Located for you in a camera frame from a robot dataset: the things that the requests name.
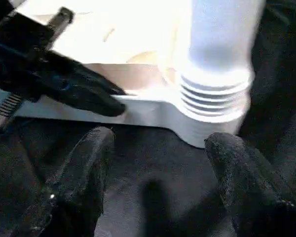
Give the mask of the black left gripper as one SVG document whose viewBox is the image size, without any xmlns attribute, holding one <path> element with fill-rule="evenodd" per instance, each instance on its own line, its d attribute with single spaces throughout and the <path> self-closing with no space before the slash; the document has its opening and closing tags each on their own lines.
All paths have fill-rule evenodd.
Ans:
<svg viewBox="0 0 296 237">
<path fill-rule="evenodd" d="M 0 89 L 36 102 L 44 89 L 45 56 L 73 19 L 74 12 L 61 7 L 43 25 L 0 0 Z"/>
</svg>

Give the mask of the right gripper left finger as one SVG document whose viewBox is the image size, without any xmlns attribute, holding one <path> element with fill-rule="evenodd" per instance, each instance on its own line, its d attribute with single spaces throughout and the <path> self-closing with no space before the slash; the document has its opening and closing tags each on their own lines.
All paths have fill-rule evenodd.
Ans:
<svg viewBox="0 0 296 237">
<path fill-rule="evenodd" d="M 44 183 L 12 237 L 92 237 L 104 209 L 114 134 L 106 127 L 86 132 Z"/>
</svg>

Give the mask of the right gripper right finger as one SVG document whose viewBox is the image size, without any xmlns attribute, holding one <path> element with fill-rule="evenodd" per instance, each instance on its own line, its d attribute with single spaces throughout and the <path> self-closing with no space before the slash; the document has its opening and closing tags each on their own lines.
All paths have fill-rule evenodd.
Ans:
<svg viewBox="0 0 296 237">
<path fill-rule="evenodd" d="M 296 237 L 296 191 L 255 147 L 213 133 L 205 151 L 238 237 Z"/>
</svg>

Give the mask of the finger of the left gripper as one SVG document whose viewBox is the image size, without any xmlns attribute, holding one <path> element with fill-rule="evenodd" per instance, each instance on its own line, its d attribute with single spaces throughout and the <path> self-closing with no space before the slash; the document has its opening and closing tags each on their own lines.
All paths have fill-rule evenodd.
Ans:
<svg viewBox="0 0 296 237">
<path fill-rule="evenodd" d="M 123 89 L 69 57 L 48 52 L 42 58 L 22 58 L 20 70 L 25 76 L 24 95 L 30 102 L 36 103 L 46 96 L 70 107 L 108 117 L 116 117 L 126 110 L 126 106 L 115 98 L 125 95 Z"/>
</svg>

